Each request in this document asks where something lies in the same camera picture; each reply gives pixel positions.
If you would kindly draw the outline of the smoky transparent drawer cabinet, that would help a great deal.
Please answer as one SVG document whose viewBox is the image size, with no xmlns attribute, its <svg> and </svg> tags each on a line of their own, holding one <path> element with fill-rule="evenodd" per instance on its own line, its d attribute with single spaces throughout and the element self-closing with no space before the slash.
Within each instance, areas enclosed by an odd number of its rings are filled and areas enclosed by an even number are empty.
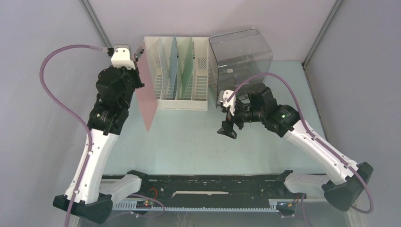
<svg viewBox="0 0 401 227">
<path fill-rule="evenodd" d="M 209 89 L 219 107 L 221 91 L 235 90 L 249 77 L 268 72 L 273 52 L 257 28 L 209 38 Z"/>
</svg>

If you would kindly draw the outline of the blue folder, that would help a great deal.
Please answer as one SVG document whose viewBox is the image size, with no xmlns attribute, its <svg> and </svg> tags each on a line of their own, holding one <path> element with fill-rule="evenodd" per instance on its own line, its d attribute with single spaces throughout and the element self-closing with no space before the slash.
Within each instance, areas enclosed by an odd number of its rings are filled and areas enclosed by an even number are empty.
<svg viewBox="0 0 401 227">
<path fill-rule="evenodd" d="M 162 71 L 162 91 L 160 99 L 175 99 L 175 82 L 178 71 L 178 48 L 176 36 L 163 37 L 158 46 Z"/>
</svg>

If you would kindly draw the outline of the green clipboard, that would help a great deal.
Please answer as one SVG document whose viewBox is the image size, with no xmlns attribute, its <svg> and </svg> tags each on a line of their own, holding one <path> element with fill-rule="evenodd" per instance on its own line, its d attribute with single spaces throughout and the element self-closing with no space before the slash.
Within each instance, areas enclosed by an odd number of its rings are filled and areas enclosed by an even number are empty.
<svg viewBox="0 0 401 227">
<path fill-rule="evenodd" d="M 194 42 L 193 37 L 179 38 L 180 86 L 179 99 L 185 99 L 194 70 Z"/>
</svg>

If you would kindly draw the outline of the pink folder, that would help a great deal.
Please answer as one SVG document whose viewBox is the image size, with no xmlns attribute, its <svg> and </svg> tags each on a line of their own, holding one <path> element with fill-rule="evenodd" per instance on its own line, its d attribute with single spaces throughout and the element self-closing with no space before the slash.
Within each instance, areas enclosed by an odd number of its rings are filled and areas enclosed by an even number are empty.
<svg viewBox="0 0 401 227">
<path fill-rule="evenodd" d="M 149 132 L 156 115 L 158 101 L 152 81 L 152 74 L 149 70 L 145 42 L 141 44 L 138 51 L 137 66 L 139 70 L 139 77 L 141 82 L 144 83 L 144 87 L 137 89 L 135 93 L 146 131 Z"/>
</svg>

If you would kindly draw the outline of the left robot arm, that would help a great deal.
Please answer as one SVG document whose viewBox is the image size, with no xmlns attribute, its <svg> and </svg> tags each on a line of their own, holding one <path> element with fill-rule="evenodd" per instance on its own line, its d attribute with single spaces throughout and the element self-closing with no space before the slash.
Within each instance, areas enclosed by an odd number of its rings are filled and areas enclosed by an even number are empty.
<svg viewBox="0 0 401 227">
<path fill-rule="evenodd" d="M 90 137 L 73 180 L 53 206 L 97 224 L 109 218 L 114 205 L 131 194 L 144 197 L 149 183 L 126 174 L 111 183 L 102 183 L 103 171 L 112 147 L 129 115 L 133 93 L 144 87 L 136 63 L 113 63 L 102 70 L 96 82 L 97 95 L 87 127 Z"/>
</svg>

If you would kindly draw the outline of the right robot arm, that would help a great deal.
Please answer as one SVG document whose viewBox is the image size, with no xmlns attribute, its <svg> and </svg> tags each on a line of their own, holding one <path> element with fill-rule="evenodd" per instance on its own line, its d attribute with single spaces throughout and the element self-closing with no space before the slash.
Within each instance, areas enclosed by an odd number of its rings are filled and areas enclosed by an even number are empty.
<svg viewBox="0 0 401 227">
<path fill-rule="evenodd" d="M 311 175 L 284 171 L 275 184 L 279 197 L 305 193 L 323 196 L 341 211 L 355 209 L 354 202 L 367 186 L 373 167 L 367 162 L 359 164 L 339 152 L 301 119 L 299 111 L 289 105 L 279 105 L 266 85 L 252 85 L 247 96 L 249 102 L 243 103 L 234 91 L 220 91 L 218 102 L 226 119 L 217 133 L 236 139 L 235 125 L 242 129 L 245 123 L 260 122 L 268 131 L 303 150 L 325 172 L 324 175 Z"/>
</svg>

